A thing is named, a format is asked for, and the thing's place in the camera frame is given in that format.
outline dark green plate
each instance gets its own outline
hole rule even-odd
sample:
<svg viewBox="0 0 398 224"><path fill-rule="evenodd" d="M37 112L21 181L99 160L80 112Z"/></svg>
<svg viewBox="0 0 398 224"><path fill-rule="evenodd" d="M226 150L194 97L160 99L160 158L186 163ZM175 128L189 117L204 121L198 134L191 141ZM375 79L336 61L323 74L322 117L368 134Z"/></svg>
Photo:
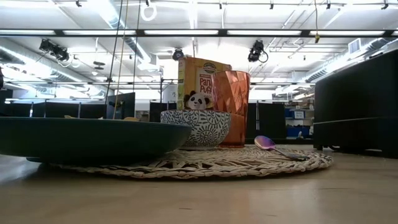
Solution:
<svg viewBox="0 0 398 224"><path fill-rule="evenodd" d="M191 127L120 120L0 118L0 154L45 162L128 163L180 147Z"/></svg>

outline blue and white bowl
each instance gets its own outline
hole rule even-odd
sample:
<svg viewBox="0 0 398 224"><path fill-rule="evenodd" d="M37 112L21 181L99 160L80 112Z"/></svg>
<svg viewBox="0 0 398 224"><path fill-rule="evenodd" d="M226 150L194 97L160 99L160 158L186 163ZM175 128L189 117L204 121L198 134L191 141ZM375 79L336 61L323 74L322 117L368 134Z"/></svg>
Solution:
<svg viewBox="0 0 398 224"><path fill-rule="evenodd" d="M181 149L209 150L223 142L231 126L231 114L213 110L168 110L160 116L162 123L192 127Z"/></svg>

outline spoon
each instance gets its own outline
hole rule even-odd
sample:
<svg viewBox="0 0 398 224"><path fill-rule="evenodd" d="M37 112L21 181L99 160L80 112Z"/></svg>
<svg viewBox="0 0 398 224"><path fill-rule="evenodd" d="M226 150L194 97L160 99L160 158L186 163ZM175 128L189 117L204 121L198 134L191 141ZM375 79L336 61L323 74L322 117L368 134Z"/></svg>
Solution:
<svg viewBox="0 0 398 224"><path fill-rule="evenodd" d="M273 149L291 160L302 161L302 160L309 159L308 156L301 156L298 154L288 153L288 152L284 152L284 151L277 149L276 144L273 142L273 140L271 140L265 136L257 136L254 139L254 143L260 149L264 149L264 150Z"/></svg>

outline woven placemat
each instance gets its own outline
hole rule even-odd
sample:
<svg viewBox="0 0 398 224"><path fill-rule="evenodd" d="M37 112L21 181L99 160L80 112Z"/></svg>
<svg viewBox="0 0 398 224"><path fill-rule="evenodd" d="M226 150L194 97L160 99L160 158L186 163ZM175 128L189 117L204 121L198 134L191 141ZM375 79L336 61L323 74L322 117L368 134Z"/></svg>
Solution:
<svg viewBox="0 0 398 224"><path fill-rule="evenodd" d="M78 172L126 176L138 179L172 177L264 177L281 173L304 172L330 167L331 156L311 151L280 148L286 152L308 156L306 161L292 161L276 151L265 151L255 146L242 149L219 148L210 151L175 150L156 161L140 162L131 166L71 166L51 164L61 169Z"/></svg>

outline cereal box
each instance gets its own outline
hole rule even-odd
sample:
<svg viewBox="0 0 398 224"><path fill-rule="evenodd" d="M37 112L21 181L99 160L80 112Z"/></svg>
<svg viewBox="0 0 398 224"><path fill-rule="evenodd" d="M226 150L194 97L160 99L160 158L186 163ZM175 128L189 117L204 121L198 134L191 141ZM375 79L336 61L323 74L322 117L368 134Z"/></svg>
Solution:
<svg viewBox="0 0 398 224"><path fill-rule="evenodd" d="M211 60L187 57L178 61L177 109L205 110L213 108L211 76L231 70Z"/></svg>

